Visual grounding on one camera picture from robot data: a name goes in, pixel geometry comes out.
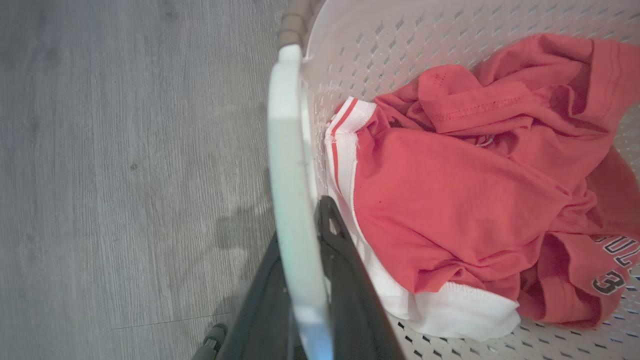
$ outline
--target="perforated basket wall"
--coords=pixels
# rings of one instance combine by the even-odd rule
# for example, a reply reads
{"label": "perforated basket wall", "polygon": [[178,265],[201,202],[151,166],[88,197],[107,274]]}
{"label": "perforated basket wall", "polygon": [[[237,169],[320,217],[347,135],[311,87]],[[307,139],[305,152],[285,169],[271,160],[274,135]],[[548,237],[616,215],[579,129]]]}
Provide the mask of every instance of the perforated basket wall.
{"label": "perforated basket wall", "polygon": [[[640,45],[640,1],[327,0],[302,68],[319,193],[327,184],[322,134],[347,96],[371,100],[445,63],[471,68],[541,32]],[[640,176],[640,106],[621,121],[615,145]],[[640,268],[634,270],[620,308],[597,331],[523,320],[509,336],[477,343],[422,336],[391,321],[407,359],[640,359]]]}

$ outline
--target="gray floor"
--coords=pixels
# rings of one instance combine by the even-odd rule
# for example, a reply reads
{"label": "gray floor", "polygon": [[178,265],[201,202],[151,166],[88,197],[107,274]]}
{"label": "gray floor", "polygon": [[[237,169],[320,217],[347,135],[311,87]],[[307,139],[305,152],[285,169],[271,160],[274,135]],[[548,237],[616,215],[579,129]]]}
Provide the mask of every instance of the gray floor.
{"label": "gray floor", "polygon": [[189,359],[273,233],[285,0],[0,0],[0,358]]}

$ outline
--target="beige handle grip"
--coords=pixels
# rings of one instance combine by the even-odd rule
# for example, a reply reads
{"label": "beige handle grip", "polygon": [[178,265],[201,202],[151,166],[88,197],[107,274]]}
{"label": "beige handle grip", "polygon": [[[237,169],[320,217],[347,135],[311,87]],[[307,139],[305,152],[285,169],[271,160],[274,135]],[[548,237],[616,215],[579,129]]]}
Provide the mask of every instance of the beige handle grip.
{"label": "beige handle grip", "polygon": [[307,40],[314,15],[323,0],[291,0],[282,14],[280,31],[278,32],[278,48],[285,45],[298,44],[303,51],[307,48]]}

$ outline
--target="red stripe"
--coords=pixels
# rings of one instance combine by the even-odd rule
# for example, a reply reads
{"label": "red stripe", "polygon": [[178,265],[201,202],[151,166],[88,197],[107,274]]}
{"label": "red stripe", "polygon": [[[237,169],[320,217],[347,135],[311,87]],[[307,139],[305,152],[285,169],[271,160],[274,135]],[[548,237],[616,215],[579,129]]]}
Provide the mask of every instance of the red stripe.
{"label": "red stripe", "polygon": [[331,137],[333,139],[331,144],[331,150],[333,151],[333,175],[335,176],[335,184],[338,187],[338,191],[340,192],[342,191],[340,190],[340,183],[338,182],[338,146],[335,143],[335,132],[336,130],[338,130],[338,127],[340,127],[340,125],[342,125],[347,120],[347,118],[351,114],[351,110],[353,110],[357,102],[358,102],[358,99],[355,99],[355,98],[351,101],[351,104],[349,104],[347,111],[344,112],[344,114],[340,118],[340,121],[338,121],[338,123],[335,125],[335,127],[331,131]]}

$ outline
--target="white garment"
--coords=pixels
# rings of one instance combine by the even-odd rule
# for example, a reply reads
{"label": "white garment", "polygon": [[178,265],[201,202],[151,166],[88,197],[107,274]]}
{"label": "white garment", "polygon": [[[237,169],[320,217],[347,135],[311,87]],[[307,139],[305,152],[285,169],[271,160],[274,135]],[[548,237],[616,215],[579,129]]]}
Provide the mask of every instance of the white garment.
{"label": "white garment", "polygon": [[324,144],[330,169],[329,196],[338,204],[382,306],[425,335],[484,341],[509,334],[520,323],[517,302],[453,282],[445,283],[437,293],[412,294],[391,277],[366,242],[353,206],[355,132],[369,121],[375,108],[373,103],[349,97],[332,118]]}

